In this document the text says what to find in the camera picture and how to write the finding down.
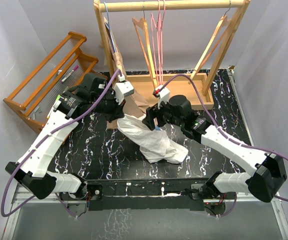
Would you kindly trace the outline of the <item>beige t shirt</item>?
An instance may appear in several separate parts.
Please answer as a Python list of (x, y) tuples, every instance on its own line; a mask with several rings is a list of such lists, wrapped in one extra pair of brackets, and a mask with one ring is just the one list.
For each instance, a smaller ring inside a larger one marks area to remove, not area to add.
[[(128, 75), (125, 70), (123, 58), (115, 42), (114, 35), (111, 31), (109, 31), (108, 21), (106, 19), (104, 19), (104, 21), (113, 69), (120, 69), (125, 76), (125, 79), (128, 81)], [(134, 116), (136, 118), (143, 117), (146, 112), (146, 108), (149, 107), (148, 102), (136, 90), (134, 90), (132, 95), (127, 96), (125, 101), (126, 103), (123, 107), (123, 113), (126, 115)]]

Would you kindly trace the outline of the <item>white t shirt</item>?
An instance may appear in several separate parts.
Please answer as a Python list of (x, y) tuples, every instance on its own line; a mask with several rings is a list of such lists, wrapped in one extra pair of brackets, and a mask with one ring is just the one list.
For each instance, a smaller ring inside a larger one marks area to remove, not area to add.
[(150, 130), (142, 120), (145, 115), (137, 118), (126, 114), (123, 118), (117, 120), (118, 130), (128, 139), (139, 146), (140, 152), (149, 163), (156, 163), (160, 160), (166, 160), (171, 164), (181, 164), (188, 150), (171, 140), (167, 133), (162, 129)]

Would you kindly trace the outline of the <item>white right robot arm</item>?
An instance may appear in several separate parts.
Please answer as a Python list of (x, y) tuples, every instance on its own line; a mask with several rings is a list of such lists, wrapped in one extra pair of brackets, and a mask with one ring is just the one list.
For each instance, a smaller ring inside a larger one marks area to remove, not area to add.
[(165, 124), (176, 125), (187, 138), (216, 150), (244, 169), (242, 173), (217, 171), (199, 188), (202, 196), (217, 199), (224, 193), (245, 193), (269, 203), (287, 179), (282, 157), (245, 146), (232, 136), (224, 137), (209, 119), (192, 109), (184, 95), (148, 107), (142, 123), (151, 131)]

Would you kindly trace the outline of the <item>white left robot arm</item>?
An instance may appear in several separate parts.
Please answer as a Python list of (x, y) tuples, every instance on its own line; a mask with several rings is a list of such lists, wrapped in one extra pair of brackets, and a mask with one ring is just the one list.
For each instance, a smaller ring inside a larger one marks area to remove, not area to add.
[(132, 85), (125, 75), (117, 70), (110, 81), (97, 73), (87, 73), (79, 85), (59, 95), (49, 112), (42, 131), (17, 162), (9, 162), (5, 170), (42, 200), (51, 193), (70, 193), (81, 200), (87, 195), (82, 179), (73, 174), (59, 174), (48, 171), (54, 155), (78, 126), (79, 121), (91, 113), (104, 115), (106, 121), (124, 117), (123, 108), (128, 90)]

